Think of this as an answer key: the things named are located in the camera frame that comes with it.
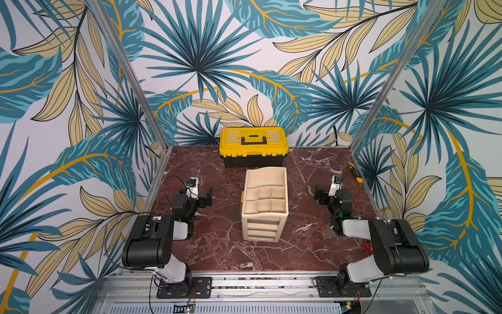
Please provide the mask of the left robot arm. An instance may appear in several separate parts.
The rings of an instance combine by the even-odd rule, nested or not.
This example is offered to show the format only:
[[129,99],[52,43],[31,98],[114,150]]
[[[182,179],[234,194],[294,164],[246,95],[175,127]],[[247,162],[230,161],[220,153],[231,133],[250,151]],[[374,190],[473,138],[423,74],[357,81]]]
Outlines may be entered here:
[[171,203],[171,213],[141,216],[136,219],[122,252],[124,268],[152,271],[162,285],[183,292],[192,289],[189,266],[172,253],[173,242],[193,236],[195,215],[213,203],[213,190],[195,196],[186,188]]

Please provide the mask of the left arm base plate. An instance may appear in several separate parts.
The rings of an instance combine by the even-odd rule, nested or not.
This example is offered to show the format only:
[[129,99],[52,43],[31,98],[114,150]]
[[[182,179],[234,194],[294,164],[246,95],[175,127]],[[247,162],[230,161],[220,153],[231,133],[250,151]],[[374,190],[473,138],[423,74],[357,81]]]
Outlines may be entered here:
[[194,277],[181,283],[161,282],[156,294],[157,299],[209,299],[212,291],[211,277]]

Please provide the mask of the beige drawer organizer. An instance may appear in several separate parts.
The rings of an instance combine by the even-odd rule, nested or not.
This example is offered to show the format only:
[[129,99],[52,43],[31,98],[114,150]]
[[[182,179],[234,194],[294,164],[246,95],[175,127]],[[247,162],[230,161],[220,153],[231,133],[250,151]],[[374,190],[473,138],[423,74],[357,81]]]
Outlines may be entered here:
[[243,239],[277,243],[289,214],[287,169],[247,170],[241,196]]

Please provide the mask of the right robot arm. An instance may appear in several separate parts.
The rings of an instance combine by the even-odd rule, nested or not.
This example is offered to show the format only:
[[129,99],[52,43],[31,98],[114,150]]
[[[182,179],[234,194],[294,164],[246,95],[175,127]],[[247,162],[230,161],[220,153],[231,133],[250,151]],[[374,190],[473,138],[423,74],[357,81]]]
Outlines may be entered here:
[[318,276],[312,280],[321,298],[368,297],[370,282],[429,270],[429,258],[405,219],[355,218],[352,195],[343,188],[332,193],[316,187],[314,199],[328,207],[331,228],[337,235],[364,239],[371,246],[369,256],[343,264],[336,276]]

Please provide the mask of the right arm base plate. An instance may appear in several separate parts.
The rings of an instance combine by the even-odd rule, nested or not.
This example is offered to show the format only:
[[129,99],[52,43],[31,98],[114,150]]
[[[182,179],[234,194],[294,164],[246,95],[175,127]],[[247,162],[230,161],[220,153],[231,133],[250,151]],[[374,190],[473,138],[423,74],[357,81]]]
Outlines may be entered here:
[[320,298],[366,298],[372,296],[366,283],[343,283],[335,276],[318,276],[312,280]]

